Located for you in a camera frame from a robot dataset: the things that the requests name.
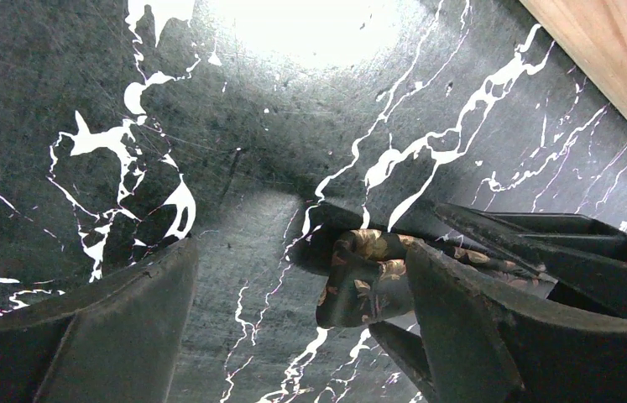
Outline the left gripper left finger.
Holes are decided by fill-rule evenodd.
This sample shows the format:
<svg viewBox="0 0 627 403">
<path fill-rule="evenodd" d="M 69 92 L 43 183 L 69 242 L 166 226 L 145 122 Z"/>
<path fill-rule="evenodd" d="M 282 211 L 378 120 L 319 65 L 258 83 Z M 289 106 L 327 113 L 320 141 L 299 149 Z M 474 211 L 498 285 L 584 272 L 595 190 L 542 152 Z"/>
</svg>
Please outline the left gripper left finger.
<svg viewBox="0 0 627 403">
<path fill-rule="evenodd" d="M 196 289 L 196 240 L 0 317 L 0 402 L 163 402 Z"/>
</svg>

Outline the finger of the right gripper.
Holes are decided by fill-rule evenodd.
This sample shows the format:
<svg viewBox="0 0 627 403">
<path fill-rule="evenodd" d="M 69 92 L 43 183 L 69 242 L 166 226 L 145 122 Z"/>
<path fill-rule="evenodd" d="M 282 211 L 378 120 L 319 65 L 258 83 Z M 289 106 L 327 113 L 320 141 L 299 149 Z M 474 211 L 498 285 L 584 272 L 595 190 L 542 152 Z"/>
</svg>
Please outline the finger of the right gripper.
<svg viewBox="0 0 627 403">
<path fill-rule="evenodd" d="M 483 212 L 441 202 L 432 211 L 488 251 L 627 319 L 627 233 L 578 214 Z"/>
<path fill-rule="evenodd" d="M 430 365 L 421 337 L 388 322 L 377 322 L 368 329 L 395 364 L 428 402 L 438 402 Z"/>
</svg>

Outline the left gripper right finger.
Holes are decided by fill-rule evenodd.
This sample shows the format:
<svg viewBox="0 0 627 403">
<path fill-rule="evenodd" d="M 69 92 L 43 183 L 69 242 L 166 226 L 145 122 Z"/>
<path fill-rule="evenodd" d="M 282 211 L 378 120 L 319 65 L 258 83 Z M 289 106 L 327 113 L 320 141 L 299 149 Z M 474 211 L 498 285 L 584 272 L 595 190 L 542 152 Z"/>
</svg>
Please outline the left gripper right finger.
<svg viewBox="0 0 627 403">
<path fill-rule="evenodd" d="M 442 402 L 627 402 L 627 319 L 541 299 L 424 243 L 406 269 Z"/>
</svg>

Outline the black gold floral tie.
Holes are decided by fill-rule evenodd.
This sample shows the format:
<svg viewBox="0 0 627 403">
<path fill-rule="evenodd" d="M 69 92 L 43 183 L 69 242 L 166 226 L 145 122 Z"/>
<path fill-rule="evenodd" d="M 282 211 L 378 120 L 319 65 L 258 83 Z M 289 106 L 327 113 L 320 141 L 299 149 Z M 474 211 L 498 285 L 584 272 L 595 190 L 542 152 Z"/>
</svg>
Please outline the black gold floral tie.
<svg viewBox="0 0 627 403">
<path fill-rule="evenodd" d="M 360 327 L 414 310 L 406 255 L 416 237 L 378 229 L 346 231 L 333 243 L 331 272 L 316 307 L 318 327 Z M 495 280 L 540 298 L 556 286 L 492 254 L 429 241 L 434 249 Z"/>
</svg>

